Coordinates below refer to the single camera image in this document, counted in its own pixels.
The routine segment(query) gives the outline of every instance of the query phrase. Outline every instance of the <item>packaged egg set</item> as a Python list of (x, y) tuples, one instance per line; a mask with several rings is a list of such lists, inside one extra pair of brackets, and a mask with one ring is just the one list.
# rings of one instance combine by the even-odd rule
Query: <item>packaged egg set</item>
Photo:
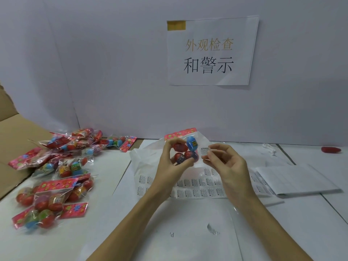
[(12, 218), (15, 229), (25, 232), (47, 230), (58, 226), (61, 219), (83, 217), (89, 192), (97, 179), (93, 172), (94, 158), (105, 149), (127, 152), (136, 137), (114, 135), (102, 138), (93, 128), (65, 134), (52, 133), (37, 147), (9, 162), (17, 170), (36, 168), (32, 187), (20, 189), (16, 195), (21, 211)]
[(175, 162), (179, 165), (189, 158), (194, 158), (194, 162), (197, 162), (199, 160), (198, 143), (194, 134), (185, 136), (183, 139), (186, 140), (186, 144), (176, 143), (172, 146), (177, 152), (174, 155)]

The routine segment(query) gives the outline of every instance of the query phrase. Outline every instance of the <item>white wall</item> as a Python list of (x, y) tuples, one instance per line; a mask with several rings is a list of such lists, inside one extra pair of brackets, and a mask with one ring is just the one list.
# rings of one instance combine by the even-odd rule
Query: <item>white wall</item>
[[(348, 145), (348, 0), (45, 2), (81, 126), (146, 138), (195, 126), (210, 140)], [(255, 14), (247, 88), (168, 86), (167, 20)]]
[(42, 0), (0, 0), (0, 81), (25, 118), (51, 131), (78, 128)]

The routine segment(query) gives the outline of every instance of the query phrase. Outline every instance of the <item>pink header card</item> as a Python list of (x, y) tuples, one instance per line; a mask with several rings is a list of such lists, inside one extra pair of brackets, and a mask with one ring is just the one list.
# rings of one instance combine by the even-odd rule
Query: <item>pink header card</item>
[(61, 180), (50, 180), (44, 181), (40, 184), (37, 192), (50, 191), (50, 190), (61, 190), (61, 189), (73, 189), (76, 185), (78, 178), (61, 179)]
[(21, 155), (18, 158), (11, 160), (10, 162), (8, 162), (8, 165), (13, 167), (14, 169), (18, 169), (18, 168), (22, 167), (23, 164), (25, 164), (25, 162), (27, 162), (31, 158), (35, 157), (41, 150), (42, 149), (39, 147), (34, 148), (34, 149), (28, 151), (27, 153), (25, 153), (24, 155)]
[(64, 205), (60, 219), (78, 218), (85, 216), (88, 202)]
[(188, 135), (188, 134), (194, 133), (194, 132), (197, 132), (197, 129), (195, 127), (194, 128), (185, 129), (185, 130), (181, 130), (181, 131), (178, 131), (178, 132), (174, 132), (174, 133), (165, 135), (164, 136), (164, 140), (168, 140), (168, 139), (171, 139), (171, 138)]
[(12, 222), (13, 222), (13, 225), (15, 226), (16, 229), (18, 229), (24, 225), (25, 215), (33, 209), (34, 209), (34, 207), (32, 206), (32, 207), (22, 211), (20, 214), (17, 214), (15, 217), (12, 217)]
[(135, 140), (136, 140), (135, 136), (129, 136), (128, 139), (126, 139), (126, 141), (120, 146), (120, 149), (122, 150), (122, 152), (124, 153), (127, 152), (131, 148)]

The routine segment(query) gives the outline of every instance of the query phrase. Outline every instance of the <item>cardboard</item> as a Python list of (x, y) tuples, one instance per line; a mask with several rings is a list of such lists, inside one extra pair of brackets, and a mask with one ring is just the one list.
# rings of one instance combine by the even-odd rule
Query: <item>cardboard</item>
[(36, 147), (28, 139), (50, 138), (49, 131), (18, 114), (11, 98), (0, 85), (0, 200), (33, 172), (33, 169), (17, 171), (7, 163)]

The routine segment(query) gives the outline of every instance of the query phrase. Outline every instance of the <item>tape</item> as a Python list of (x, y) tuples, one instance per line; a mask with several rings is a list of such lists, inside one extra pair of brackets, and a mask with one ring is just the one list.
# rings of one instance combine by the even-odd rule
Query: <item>tape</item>
[(167, 21), (168, 31), (186, 30), (186, 21)]

